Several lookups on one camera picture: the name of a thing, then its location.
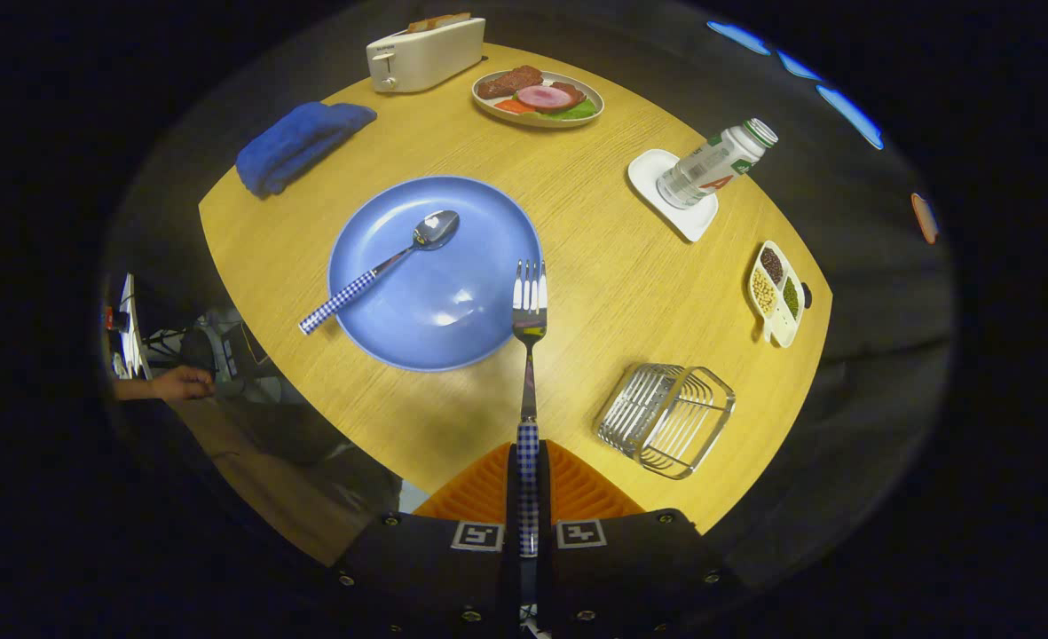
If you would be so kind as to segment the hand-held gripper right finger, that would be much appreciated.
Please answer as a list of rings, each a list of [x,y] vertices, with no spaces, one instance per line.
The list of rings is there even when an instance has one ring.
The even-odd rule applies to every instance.
[[[576,454],[540,446],[537,627],[549,638],[681,638],[725,598],[725,564],[678,509],[646,510]]]

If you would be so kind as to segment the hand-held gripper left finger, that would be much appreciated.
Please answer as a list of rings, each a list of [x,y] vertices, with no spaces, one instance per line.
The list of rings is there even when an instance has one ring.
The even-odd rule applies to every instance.
[[[333,567],[343,638],[516,638],[516,447],[496,446],[428,501],[390,512]]]

